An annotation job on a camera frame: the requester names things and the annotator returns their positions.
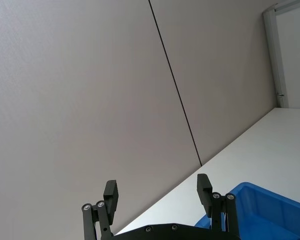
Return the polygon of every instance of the black line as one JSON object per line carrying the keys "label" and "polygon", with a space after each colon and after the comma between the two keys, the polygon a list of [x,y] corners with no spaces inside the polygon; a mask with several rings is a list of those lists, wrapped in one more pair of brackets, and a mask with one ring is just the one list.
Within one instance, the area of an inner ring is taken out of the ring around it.
{"label": "black line", "polygon": [[190,131],[190,134],[191,134],[191,138],[192,138],[193,145],[194,145],[194,148],[195,148],[195,151],[196,151],[196,155],[198,156],[199,163],[202,166],[202,162],[201,162],[201,159],[200,159],[200,156],[199,156],[199,152],[198,152],[197,145],[196,145],[196,142],[195,142],[195,139],[194,139],[194,135],[192,134],[192,131],[191,131],[191,127],[190,127],[190,124],[189,124],[189,121],[188,121],[188,117],[187,117],[187,114],[186,114],[184,103],[182,102],[180,92],[179,92],[179,89],[178,89],[178,86],[177,86],[177,83],[176,83],[175,75],[174,75],[174,72],[172,71],[172,68],[171,68],[171,64],[170,64],[170,61],[169,61],[169,58],[168,58],[166,47],[165,47],[164,41],[162,39],[160,30],[159,30],[159,26],[158,26],[158,23],[157,23],[157,19],[156,19],[155,13],[154,13],[154,9],[152,8],[150,0],[148,0],[148,2],[149,2],[149,5],[150,5],[150,8],[151,8],[151,12],[152,12],[153,19],[154,19],[154,22],[155,22],[155,25],[156,25],[156,29],[158,30],[158,34],[159,34],[159,37],[160,37],[160,40],[161,40],[161,43],[162,43],[162,47],[163,47],[163,50],[164,50],[166,61],[168,62],[168,65],[169,65],[169,68],[170,68],[170,72],[171,72],[171,75],[172,75],[172,78],[173,78],[173,82],[174,82],[174,85],[175,85],[175,88],[176,88],[176,92],[178,93],[178,96],[179,96],[179,100],[180,100],[180,103],[181,103],[181,106],[182,106],[182,110],[183,110],[183,113],[184,113],[184,116],[185,116],[185,120],[186,120],[186,123],[188,124],[188,128],[189,128],[189,131]]}

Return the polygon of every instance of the white tabletop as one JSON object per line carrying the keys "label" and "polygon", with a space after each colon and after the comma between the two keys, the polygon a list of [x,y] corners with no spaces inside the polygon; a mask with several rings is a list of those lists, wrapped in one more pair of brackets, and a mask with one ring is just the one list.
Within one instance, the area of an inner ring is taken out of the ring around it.
{"label": "white tabletop", "polygon": [[273,109],[119,234],[150,224],[194,226],[205,215],[197,194],[201,173],[223,195],[250,182],[300,202],[300,109]]}

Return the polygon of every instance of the metal bolt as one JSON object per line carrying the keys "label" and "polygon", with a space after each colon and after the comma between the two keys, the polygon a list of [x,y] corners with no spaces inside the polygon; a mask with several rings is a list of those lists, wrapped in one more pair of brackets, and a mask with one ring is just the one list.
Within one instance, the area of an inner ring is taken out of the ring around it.
{"label": "metal bolt", "polygon": [[89,204],[87,204],[87,205],[85,205],[85,206],[83,207],[83,210],[88,210],[88,209],[90,209],[90,205],[89,205]]}
{"label": "metal bolt", "polygon": [[172,229],[173,231],[176,231],[176,230],[178,229],[178,226],[175,225],[175,224],[173,224],[172,227],[171,227],[171,229]]}
{"label": "metal bolt", "polygon": [[105,205],[105,203],[104,203],[103,201],[101,201],[101,202],[98,203],[97,206],[98,206],[99,208],[101,208],[101,207],[103,207],[104,205]]}
{"label": "metal bolt", "polygon": [[235,199],[235,197],[234,197],[233,195],[231,195],[231,194],[227,195],[226,197],[227,197],[228,199],[230,199],[230,200]]}

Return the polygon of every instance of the blue plastic bin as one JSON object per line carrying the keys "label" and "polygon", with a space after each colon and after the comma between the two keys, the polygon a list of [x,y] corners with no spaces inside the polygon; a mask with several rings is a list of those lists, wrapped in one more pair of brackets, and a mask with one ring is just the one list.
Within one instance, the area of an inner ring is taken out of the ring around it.
{"label": "blue plastic bin", "polygon": [[[243,182],[232,191],[242,240],[300,240],[300,203]],[[209,228],[205,215],[195,225]]]}

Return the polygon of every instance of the gray wall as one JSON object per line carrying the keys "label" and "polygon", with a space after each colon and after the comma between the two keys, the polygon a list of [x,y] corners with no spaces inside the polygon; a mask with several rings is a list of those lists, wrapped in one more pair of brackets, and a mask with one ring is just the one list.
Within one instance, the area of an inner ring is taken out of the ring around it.
{"label": "gray wall", "polygon": [[199,168],[147,1],[0,0],[0,239],[116,232]]}
{"label": "gray wall", "polygon": [[[269,5],[153,1],[204,161],[274,106]],[[146,0],[0,0],[0,239],[83,239],[109,179],[116,232],[199,166]]]}
{"label": "gray wall", "polygon": [[151,0],[202,163],[275,105],[262,12],[274,0]]}

